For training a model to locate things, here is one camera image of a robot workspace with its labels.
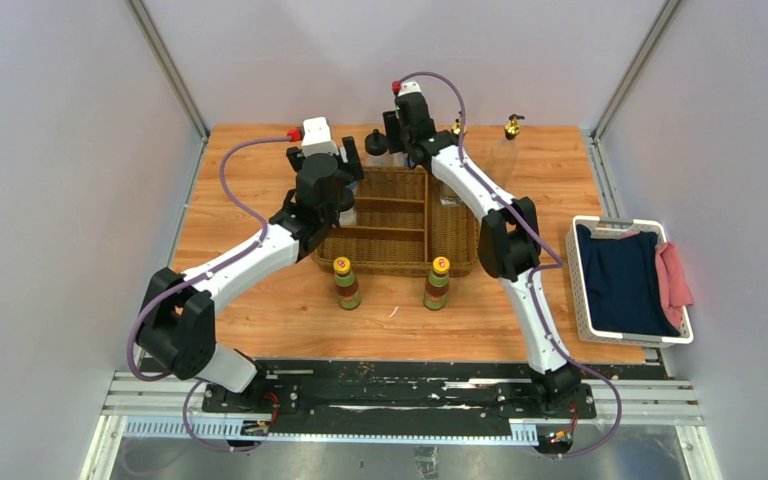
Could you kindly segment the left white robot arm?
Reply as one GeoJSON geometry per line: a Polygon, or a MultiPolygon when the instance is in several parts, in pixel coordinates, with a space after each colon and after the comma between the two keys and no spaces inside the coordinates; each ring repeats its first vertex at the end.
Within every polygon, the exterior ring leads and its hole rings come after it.
{"type": "Polygon", "coordinates": [[[168,267],[150,279],[128,347],[141,347],[164,368],[156,380],[197,378],[228,390],[243,413],[258,411],[266,386],[249,357],[220,344],[216,317],[242,293],[269,275],[314,252],[354,205],[350,186],[364,177],[356,142],[340,147],[292,147],[287,158],[296,174],[281,209],[249,239],[202,265],[177,273],[168,267]]]}

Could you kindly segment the woven wicker divided basket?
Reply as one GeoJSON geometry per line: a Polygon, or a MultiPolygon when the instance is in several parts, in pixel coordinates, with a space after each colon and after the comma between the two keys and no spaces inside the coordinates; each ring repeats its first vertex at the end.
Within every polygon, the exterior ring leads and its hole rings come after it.
{"type": "Polygon", "coordinates": [[[421,168],[367,167],[355,192],[356,223],[332,230],[310,258],[325,271],[346,257],[359,273],[423,277],[443,256],[451,276],[470,274],[480,226],[466,206],[443,205],[441,187],[421,168]]]}

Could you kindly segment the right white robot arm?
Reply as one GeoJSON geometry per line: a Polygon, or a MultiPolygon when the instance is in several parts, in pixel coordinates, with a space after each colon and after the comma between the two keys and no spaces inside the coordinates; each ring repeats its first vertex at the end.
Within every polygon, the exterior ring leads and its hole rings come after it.
{"type": "Polygon", "coordinates": [[[383,115],[391,151],[406,154],[450,188],[479,221],[479,262],[499,281],[524,337],[532,406],[544,417],[558,416],[572,402],[581,375],[560,338],[542,286],[540,255],[547,247],[539,238],[534,203],[494,183],[454,133],[437,129],[417,83],[396,83],[394,104],[383,115]]]}

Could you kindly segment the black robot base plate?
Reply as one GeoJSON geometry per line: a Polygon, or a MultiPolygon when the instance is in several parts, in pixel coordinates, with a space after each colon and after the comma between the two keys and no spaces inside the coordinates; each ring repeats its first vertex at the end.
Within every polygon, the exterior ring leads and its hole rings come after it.
{"type": "Polygon", "coordinates": [[[260,363],[241,394],[208,385],[207,413],[263,414],[278,433],[502,436],[512,420],[564,429],[596,416],[589,385],[533,384],[523,363],[289,360],[260,363]]]}

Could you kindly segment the green sauce bottle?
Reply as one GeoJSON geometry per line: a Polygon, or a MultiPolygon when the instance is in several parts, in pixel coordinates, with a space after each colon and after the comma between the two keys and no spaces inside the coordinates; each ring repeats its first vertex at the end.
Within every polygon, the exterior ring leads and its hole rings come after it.
{"type": "Polygon", "coordinates": [[[335,292],[341,308],[352,310],[361,303],[359,284],[347,257],[337,257],[333,262],[335,292]]]}
{"type": "Polygon", "coordinates": [[[444,256],[438,256],[432,261],[423,296],[423,304],[427,309],[440,310],[446,305],[450,266],[450,261],[444,256]]]}

